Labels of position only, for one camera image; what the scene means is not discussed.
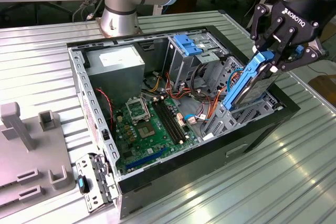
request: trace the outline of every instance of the orange wire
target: orange wire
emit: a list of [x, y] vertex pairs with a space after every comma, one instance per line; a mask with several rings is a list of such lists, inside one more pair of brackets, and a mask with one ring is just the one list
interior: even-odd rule
[[215, 112], [216, 108], [217, 108], [217, 102], [218, 102], [218, 99], [219, 99], [219, 96], [220, 94], [222, 93], [222, 91], [226, 88], [226, 86], [222, 87], [222, 89], [218, 92], [217, 96], [216, 96], [216, 99], [213, 103], [213, 106], [212, 106], [212, 109], [210, 111], [210, 116], [209, 118], [212, 116], [212, 114]]
[[111, 131], [112, 131], [112, 125], [113, 125], [113, 119], [112, 119], [112, 105], [111, 105], [111, 101], [109, 99], [109, 97], [103, 92], [101, 91], [100, 89], [96, 89], [98, 92], [100, 92], [103, 96], [105, 96], [107, 102], [109, 103], [109, 107], [110, 107], [110, 115], [111, 115]]
[[168, 74], [168, 73], [166, 73], [166, 77], [167, 77], [167, 83], [166, 83], [165, 88], [166, 88], [166, 91], [167, 91], [167, 93], [169, 94], [169, 96], [170, 96], [171, 98], [173, 98], [173, 99], [180, 99], [182, 96], [184, 96], [184, 95], [190, 93], [190, 89], [185, 88], [185, 89], [183, 89], [183, 90], [185, 90], [186, 92], [184, 92], [184, 93], [181, 94], [181, 91], [179, 91], [177, 94], [174, 95], [174, 94], [172, 93], [172, 90], [171, 90], [171, 87], [170, 87], [170, 77], [169, 77], [169, 74]]

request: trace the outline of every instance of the metal bracket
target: metal bracket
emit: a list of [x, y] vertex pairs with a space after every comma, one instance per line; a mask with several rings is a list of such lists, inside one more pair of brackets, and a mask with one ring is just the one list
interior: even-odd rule
[[119, 192], [113, 175], [108, 172], [108, 163], [103, 155], [87, 154], [76, 161], [79, 175], [88, 181], [89, 192], [85, 194], [88, 212], [113, 203]]

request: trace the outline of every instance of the corrugated metal surface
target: corrugated metal surface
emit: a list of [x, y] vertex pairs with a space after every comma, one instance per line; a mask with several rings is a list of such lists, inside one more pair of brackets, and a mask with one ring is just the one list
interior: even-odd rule
[[[252, 55], [246, 34], [218, 12], [143, 17], [140, 24], [144, 32], [215, 25]], [[0, 100], [19, 102], [23, 118], [45, 109], [59, 112], [73, 164], [92, 150], [92, 142], [65, 43], [101, 37], [94, 22], [0, 30]], [[301, 107], [292, 120], [256, 150], [121, 222], [335, 223], [335, 115], [289, 74], [277, 85]], [[77, 188], [0, 220], [29, 221], [118, 222], [113, 208], [88, 217]]]

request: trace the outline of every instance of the green motherboard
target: green motherboard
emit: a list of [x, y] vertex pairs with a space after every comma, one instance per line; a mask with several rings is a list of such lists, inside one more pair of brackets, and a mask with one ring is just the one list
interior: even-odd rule
[[[197, 143], [194, 132], [188, 126], [179, 126], [179, 130], [185, 136], [183, 143], [173, 141], [173, 137], [164, 127], [164, 123], [167, 123], [167, 121], [162, 118], [162, 115], [160, 115], [161, 117], [158, 116], [157, 112], [161, 112], [154, 109], [154, 102], [149, 101], [145, 104], [148, 108], [150, 119], [147, 121], [140, 120], [136, 125], [133, 125], [132, 117], [126, 105], [113, 112], [117, 118], [115, 142], [120, 153], [117, 168], [122, 175]], [[162, 101], [162, 104], [170, 109], [171, 118], [177, 121], [178, 108], [173, 100], [166, 98]], [[132, 116], [138, 116], [145, 112], [141, 106], [132, 105], [129, 108]]]

